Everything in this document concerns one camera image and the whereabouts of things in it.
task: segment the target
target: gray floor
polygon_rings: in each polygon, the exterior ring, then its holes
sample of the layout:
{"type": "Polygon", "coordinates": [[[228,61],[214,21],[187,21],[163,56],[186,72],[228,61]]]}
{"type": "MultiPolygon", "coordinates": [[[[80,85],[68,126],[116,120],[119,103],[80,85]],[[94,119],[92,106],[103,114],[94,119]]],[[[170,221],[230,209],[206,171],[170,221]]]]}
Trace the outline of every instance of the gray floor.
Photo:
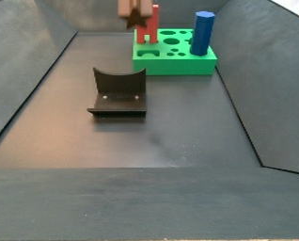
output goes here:
{"type": "Polygon", "coordinates": [[[132,71],[132,34],[79,35],[0,139],[0,168],[258,167],[219,75],[148,76],[144,119],[95,119],[92,68],[132,71]]]}
{"type": "Polygon", "coordinates": [[[86,111],[131,39],[75,38],[0,139],[0,240],[299,238],[299,175],[259,167],[218,75],[151,77],[144,121],[86,111]],[[127,166],[166,168],[91,169],[127,166]]]}

